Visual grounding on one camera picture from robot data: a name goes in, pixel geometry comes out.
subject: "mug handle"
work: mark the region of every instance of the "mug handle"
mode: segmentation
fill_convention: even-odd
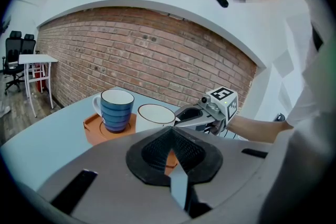
[[[95,109],[96,113],[101,116],[101,108],[100,108],[100,95],[96,95],[92,99],[92,105],[93,108]]]

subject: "orange tray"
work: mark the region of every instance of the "orange tray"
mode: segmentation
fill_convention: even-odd
[[[122,133],[113,134],[105,128],[101,116],[99,116],[98,114],[94,114],[91,117],[88,117],[86,120],[84,120],[84,130],[86,139],[91,145],[95,146],[107,140],[112,140],[126,135],[134,134],[136,120],[137,120],[136,114],[132,113],[130,122],[128,126],[125,128],[125,130]],[[166,169],[164,173],[166,175],[169,175],[178,163],[179,162],[174,152],[170,151],[167,158]]]

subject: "brick wall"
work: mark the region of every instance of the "brick wall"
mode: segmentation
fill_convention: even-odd
[[[140,8],[80,11],[41,26],[37,49],[59,60],[51,87],[69,105],[114,86],[182,106],[219,86],[245,101],[256,65],[210,30]]]

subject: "white cube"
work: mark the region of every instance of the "white cube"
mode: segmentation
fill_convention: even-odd
[[[215,103],[220,111],[225,115],[225,125],[230,122],[238,111],[238,94],[224,86],[215,90],[208,91],[206,94],[210,95],[211,102]]]

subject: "blue striped mug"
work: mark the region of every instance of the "blue striped mug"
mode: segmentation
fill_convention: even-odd
[[[92,105],[111,133],[121,133],[128,125],[134,96],[122,90],[106,90],[93,97]]]

